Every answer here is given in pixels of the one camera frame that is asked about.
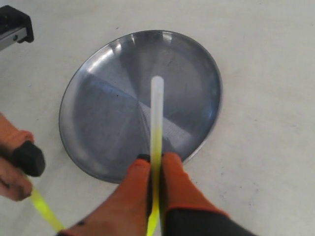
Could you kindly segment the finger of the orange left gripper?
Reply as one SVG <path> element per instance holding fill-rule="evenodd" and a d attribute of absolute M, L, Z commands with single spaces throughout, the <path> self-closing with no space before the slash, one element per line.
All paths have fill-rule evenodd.
<path fill-rule="evenodd" d="M 22 201 L 32 193 L 32 183 L 11 163 L 0 158 L 0 195 Z"/>
<path fill-rule="evenodd" d="M 46 167 L 33 134 L 16 128 L 3 114 L 0 115 L 0 155 L 31 177 L 41 176 Z"/>

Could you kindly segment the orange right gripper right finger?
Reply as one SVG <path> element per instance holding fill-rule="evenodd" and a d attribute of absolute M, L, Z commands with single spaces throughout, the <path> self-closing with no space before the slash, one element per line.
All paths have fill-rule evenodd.
<path fill-rule="evenodd" d="M 162 157 L 162 234 L 164 236 L 242 236 L 244 229 L 214 206 L 193 184 L 179 156 Z"/>

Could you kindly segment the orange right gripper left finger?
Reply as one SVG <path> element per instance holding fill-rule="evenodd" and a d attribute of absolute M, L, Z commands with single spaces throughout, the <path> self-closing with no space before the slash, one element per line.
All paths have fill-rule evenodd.
<path fill-rule="evenodd" d="M 115 191 L 59 236 L 145 236 L 152 210 L 150 156 L 140 154 Z"/>

